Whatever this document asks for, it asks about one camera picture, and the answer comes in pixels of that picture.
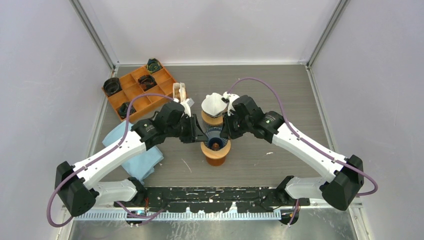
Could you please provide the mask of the clear glass mug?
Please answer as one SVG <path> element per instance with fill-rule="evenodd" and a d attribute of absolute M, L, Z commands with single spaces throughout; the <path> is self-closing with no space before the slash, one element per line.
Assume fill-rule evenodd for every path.
<path fill-rule="evenodd" d="M 207 122 L 204 122 L 202 124 L 202 126 L 203 126 L 203 130 L 204 130 L 205 133 L 209 133 L 209 132 L 213 132 L 213 131 L 220 132 L 223 128 L 222 124 L 212 125 L 212 124 L 209 124 Z"/>

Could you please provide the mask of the blue glass dripper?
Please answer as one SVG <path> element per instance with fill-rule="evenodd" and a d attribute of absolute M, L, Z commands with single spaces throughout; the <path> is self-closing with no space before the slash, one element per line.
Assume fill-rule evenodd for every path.
<path fill-rule="evenodd" d="M 206 148 L 219 151 L 228 145 L 230 141 L 221 137 L 221 131 L 222 128 L 220 127 L 211 127 L 205 132 L 207 140 L 204 142 L 204 145 Z"/>

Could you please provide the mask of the white paper coffee filter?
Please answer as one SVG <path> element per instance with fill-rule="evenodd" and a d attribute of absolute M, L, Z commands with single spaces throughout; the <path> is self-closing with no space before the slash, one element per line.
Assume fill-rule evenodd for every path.
<path fill-rule="evenodd" d="M 227 103 L 223 101 L 223 95 L 216 92 L 206 95 L 201 103 L 202 111 L 212 118 L 220 116 L 227 107 Z"/>

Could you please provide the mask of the amber glass carafe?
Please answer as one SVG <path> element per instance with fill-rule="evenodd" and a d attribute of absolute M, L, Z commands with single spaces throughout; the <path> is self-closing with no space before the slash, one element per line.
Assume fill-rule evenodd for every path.
<path fill-rule="evenodd" d="M 210 158 L 210 157 L 205 157 L 206 161 L 209 165 L 214 166 L 214 167 L 218 167 L 221 166 L 225 161 L 226 161 L 226 157 L 222 157 L 222 158 Z"/>

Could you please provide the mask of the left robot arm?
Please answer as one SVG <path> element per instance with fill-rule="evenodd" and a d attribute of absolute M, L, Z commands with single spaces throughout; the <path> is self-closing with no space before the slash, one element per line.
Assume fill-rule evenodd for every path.
<path fill-rule="evenodd" d="M 56 167 L 55 193 L 72 217 L 88 212 L 96 203 L 129 202 L 141 206 L 146 200 L 143 186 L 134 178 L 121 182 L 99 182 L 127 160 L 162 144 L 166 138 L 178 138 L 184 144 L 205 142 L 197 116 L 188 114 L 188 105 L 175 101 L 166 103 L 154 116 L 142 119 L 124 135 L 98 153 L 70 165 L 67 161 Z"/>

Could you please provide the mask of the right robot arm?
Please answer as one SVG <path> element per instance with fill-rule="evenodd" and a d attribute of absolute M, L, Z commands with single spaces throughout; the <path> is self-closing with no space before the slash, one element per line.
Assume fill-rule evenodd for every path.
<path fill-rule="evenodd" d="M 363 161 L 331 151 L 300 132 L 275 111 L 263 112 L 252 97 L 224 93 L 222 138 L 237 139 L 251 133 L 258 139 L 283 148 L 312 167 L 319 177 L 287 176 L 278 186 L 277 198 L 283 205 L 296 199 L 323 199 L 345 211 L 364 185 Z"/>

